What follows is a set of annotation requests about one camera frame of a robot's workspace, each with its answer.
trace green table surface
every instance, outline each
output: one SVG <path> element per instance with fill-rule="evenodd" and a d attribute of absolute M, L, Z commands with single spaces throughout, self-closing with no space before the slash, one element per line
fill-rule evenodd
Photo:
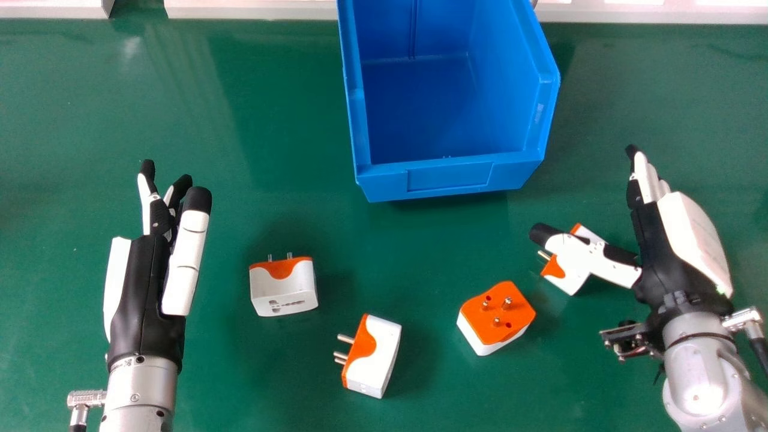
<path fill-rule="evenodd" d="M 768 28 L 545 25 L 562 73 L 547 157 L 520 190 L 369 204 L 355 185 L 336 23 L 0 21 L 0 429 L 64 430 L 106 384 L 110 239 L 141 233 L 135 177 L 214 194 L 176 430 L 674 430 L 650 358 L 598 337 L 647 307 L 538 276 L 539 221 L 636 249 L 624 146 L 699 202 L 737 307 L 768 312 Z M 248 265 L 314 257 L 320 306 L 257 317 Z M 511 279 L 538 316 L 477 357 L 455 325 Z M 389 389 L 342 388 L 332 351 L 363 313 L 403 326 Z M 768 380 L 740 340 L 757 383 Z M 98 414 L 91 415 L 92 424 Z"/>

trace metal prong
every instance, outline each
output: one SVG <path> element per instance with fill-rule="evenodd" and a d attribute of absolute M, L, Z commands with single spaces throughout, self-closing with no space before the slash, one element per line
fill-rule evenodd
<path fill-rule="evenodd" d="M 355 343 L 355 339 L 347 336 L 346 334 L 337 334 L 336 339 L 342 342 L 346 342 L 347 344 L 350 344 L 350 345 Z"/>

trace orange and white plug adapter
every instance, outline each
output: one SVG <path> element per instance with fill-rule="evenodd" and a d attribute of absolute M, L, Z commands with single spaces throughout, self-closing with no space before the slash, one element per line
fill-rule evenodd
<path fill-rule="evenodd" d="M 364 314 L 355 337 L 340 334 L 338 339 L 352 345 L 349 354 L 333 352 L 341 370 L 341 384 L 353 391 L 381 399 L 395 366 L 402 326 Z"/>
<path fill-rule="evenodd" d="M 312 258 L 256 263 L 249 268 L 250 300 L 261 317 L 297 314 L 317 307 L 317 287 Z"/>
<path fill-rule="evenodd" d="M 477 355 L 488 355 L 522 336 L 536 311 L 511 281 L 470 298 L 458 311 L 459 330 Z"/>

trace blue plastic bin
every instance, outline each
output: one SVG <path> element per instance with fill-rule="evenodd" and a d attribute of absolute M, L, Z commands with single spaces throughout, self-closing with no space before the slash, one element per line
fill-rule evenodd
<path fill-rule="evenodd" d="M 368 201 L 520 188 L 560 74 L 528 0 L 338 0 L 355 177 Z"/>

